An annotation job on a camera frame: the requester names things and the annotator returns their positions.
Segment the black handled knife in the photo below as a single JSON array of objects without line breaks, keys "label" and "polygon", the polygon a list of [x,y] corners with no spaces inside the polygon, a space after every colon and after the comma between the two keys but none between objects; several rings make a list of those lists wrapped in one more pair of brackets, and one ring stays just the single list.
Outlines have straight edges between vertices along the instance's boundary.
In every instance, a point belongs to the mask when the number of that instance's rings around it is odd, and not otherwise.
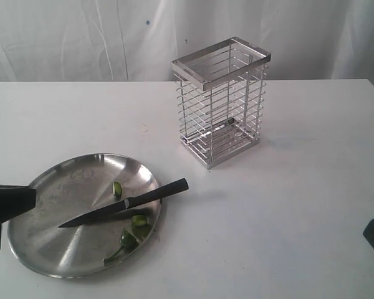
[{"label": "black handled knife", "polygon": [[106,217],[112,216],[116,213],[127,211],[129,209],[148,204],[150,202],[172,196],[189,189],[188,182],[185,178],[179,179],[172,183],[161,186],[157,189],[149,191],[139,196],[127,197],[126,199],[116,202],[114,204],[101,207],[94,211],[88,212],[78,216],[70,221],[67,221],[59,226],[59,228],[76,227],[84,224],[89,224]]}]

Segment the green cucumber slice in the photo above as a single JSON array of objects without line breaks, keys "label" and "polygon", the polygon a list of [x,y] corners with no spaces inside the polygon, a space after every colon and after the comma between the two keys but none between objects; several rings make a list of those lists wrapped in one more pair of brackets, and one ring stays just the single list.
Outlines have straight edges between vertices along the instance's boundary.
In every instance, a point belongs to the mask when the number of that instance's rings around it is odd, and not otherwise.
[{"label": "green cucumber slice", "polygon": [[112,183],[112,193],[114,197],[121,198],[123,189],[122,189],[121,184],[118,181],[114,181]]}]

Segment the white backdrop curtain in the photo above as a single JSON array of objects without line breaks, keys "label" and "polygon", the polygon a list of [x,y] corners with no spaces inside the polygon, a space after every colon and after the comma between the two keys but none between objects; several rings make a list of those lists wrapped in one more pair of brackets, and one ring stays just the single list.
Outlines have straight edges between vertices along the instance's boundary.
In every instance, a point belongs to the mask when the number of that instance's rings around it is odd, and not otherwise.
[{"label": "white backdrop curtain", "polygon": [[162,81],[237,36],[271,79],[374,84],[374,1],[0,1],[0,81]]}]

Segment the green chili pepper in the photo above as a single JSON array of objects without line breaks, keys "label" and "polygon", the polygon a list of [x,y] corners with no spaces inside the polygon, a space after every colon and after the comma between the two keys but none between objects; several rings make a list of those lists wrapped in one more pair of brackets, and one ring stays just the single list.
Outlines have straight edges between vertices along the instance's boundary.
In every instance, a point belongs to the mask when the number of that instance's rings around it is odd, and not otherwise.
[{"label": "green chili pepper", "polygon": [[119,248],[109,257],[103,259],[103,263],[110,263],[116,259],[116,257],[122,251],[130,251],[138,245],[138,241],[134,235],[132,235],[128,230],[123,229],[120,236],[120,246]]}]

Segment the round steel plate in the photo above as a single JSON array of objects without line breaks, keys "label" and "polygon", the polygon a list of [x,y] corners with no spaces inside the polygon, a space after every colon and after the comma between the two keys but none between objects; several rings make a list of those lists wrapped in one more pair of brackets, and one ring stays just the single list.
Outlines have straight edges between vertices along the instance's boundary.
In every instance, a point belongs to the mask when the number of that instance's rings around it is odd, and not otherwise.
[{"label": "round steel plate", "polygon": [[[76,278],[122,263],[143,246],[155,230],[161,201],[114,214],[78,227],[59,228],[77,216],[113,204],[112,183],[118,181],[123,197],[134,197],[159,184],[141,162],[118,154],[87,154],[63,161],[31,182],[36,206],[8,224],[7,235],[16,258],[30,270],[55,278]],[[143,214],[148,225],[132,227],[132,216]],[[120,246],[122,230],[138,241],[130,251],[103,263]]]}]

